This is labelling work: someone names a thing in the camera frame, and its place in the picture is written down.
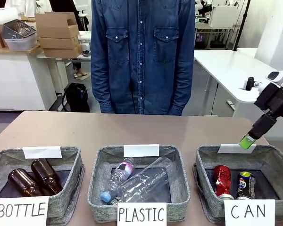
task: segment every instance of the shirt cuff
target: shirt cuff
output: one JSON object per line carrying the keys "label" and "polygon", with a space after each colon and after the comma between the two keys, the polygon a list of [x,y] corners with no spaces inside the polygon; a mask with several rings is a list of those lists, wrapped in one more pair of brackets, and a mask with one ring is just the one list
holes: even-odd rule
{"label": "shirt cuff", "polygon": [[181,116],[181,114],[183,113],[183,108],[175,106],[175,105],[171,105],[168,115],[178,115]]}
{"label": "shirt cuff", "polygon": [[114,110],[110,101],[100,103],[100,112],[106,114],[114,114]]}

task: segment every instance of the crushed plastic bottle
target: crushed plastic bottle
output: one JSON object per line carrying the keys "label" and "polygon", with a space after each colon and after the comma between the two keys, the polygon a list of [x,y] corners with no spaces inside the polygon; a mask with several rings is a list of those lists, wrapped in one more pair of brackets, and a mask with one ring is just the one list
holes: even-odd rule
{"label": "crushed plastic bottle", "polygon": [[160,157],[142,172],[125,181],[117,190],[117,197],[111,205],[118,202],[145,202],[169,181],[176,178],[176,168],[171,160]]}
{"label": "crushed plastic bottle", "polygon": [[135,169],[134,159],[126,158],[119,164],[111,175],[110,181],[106,190],[101,193],[100,198],[106,202],[110,201],[116,196],[118,187],[124,183]]}

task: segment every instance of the black basket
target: black basket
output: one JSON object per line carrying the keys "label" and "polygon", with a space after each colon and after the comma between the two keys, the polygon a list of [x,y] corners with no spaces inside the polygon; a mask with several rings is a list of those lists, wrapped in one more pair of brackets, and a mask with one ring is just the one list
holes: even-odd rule
{"label": "black basket", "polygon": [[4,39],[25,39],[36,33],[36,30],[22,22],[13,20],[3,24],[2,37]]}

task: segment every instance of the brown glass bottle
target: brown glass bottle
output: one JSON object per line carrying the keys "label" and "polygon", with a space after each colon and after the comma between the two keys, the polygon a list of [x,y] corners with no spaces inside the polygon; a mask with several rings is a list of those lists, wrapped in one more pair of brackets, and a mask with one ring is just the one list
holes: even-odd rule
{"label": "brown glass bottle", "polygon": [[24,169],[15,169],[11,171],[8,175],[8,180],[23,197],[44,195],[42,189]]}
{"label": "brown glass bottle", "polygon": [[31,168],[36,178],[45,189],[50,191],[51,195],[58,194],[62,191],[60,179],[46,159],[33,161]]}

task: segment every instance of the black bag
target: black bag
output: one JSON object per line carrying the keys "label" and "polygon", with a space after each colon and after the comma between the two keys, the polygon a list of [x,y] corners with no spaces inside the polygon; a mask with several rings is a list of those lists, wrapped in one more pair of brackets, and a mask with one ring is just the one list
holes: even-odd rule
{"label": "black bag", "polygon": [[69,103],[70,111],[72,112],[90,112],[88,105],[88,93],[84,84],[71,83],[65,90],[65,94],[62,98],[62,105],[64,111],[68,110],[64,106],[64,99]]}

